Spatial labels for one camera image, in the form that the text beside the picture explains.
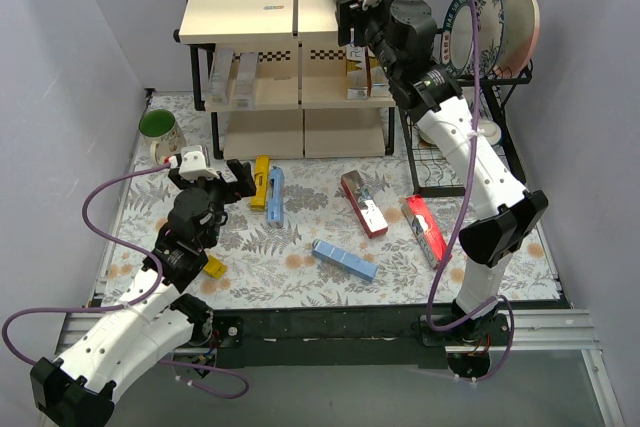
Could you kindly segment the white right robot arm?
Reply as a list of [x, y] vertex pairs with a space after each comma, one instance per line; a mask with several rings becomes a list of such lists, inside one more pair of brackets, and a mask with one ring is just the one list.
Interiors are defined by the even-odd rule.
[[465, 182], [462, 207], [477, 216], [455, 225], [452, 241], [467, 256], [461, 290], [450, 317], [430, 321], [453, 330], [464, 344], [489, 331], [505, 268], [548, 206], [542, 191], [530, 192], [504, 165], [477, 127], [457, 82], [432, 56], [437, 25], [422, 0], [337, 0], [338, 42], [367, 47], [380, 62], [396, 106], [435, 143]]

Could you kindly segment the silver RO toothpaste box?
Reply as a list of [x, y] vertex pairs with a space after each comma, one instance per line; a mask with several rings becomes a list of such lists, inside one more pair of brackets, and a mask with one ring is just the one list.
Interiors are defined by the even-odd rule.
[[389, 97], [389, 83], [376, 56], [371, 50], [367, 51], [368, 75], [369, 75], [369, 96], [371, 98]]

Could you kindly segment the brown red toothpaste box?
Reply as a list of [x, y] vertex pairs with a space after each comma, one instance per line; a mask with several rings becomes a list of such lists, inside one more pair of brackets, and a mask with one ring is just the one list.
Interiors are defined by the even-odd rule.
[[341, 186], [366, 235], [372, 239], [388, 231], [388, 223], [357, 170], [341, 176]]

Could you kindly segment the silver striped toothpaste box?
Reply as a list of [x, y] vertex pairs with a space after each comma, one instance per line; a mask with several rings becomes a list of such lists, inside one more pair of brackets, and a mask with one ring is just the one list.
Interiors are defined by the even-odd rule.
[[208, 78], [209, 100], [213, 105], [226, 106], [231, 96], [231, 70], [234, 62], [234, 49], [219, 47], [213, 55], [213, 63]]

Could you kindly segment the silver white toothpaste box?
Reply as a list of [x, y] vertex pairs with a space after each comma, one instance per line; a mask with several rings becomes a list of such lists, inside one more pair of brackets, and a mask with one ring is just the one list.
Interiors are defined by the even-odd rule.
[[245, 52], [241, 54], [233, 92], [233, 100], [238, 109], [255, 109], [258, 66], [259, 54], [257, 52]]

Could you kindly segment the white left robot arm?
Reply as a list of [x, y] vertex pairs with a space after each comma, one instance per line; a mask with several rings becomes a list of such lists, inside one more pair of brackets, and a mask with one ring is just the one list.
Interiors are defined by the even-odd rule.
[[226, 205], [256, 193], [249, 163], [230, 160], [227, 166], [232, 182], [195, 151], [166, 164], [179, 193], [127, 291], [74, 345], [31, 368], [35, 405], [56, 425], [105, 425], [152, 366], [179, 346], [211, 339], [213, 312], [186, 289], [218, 242]]

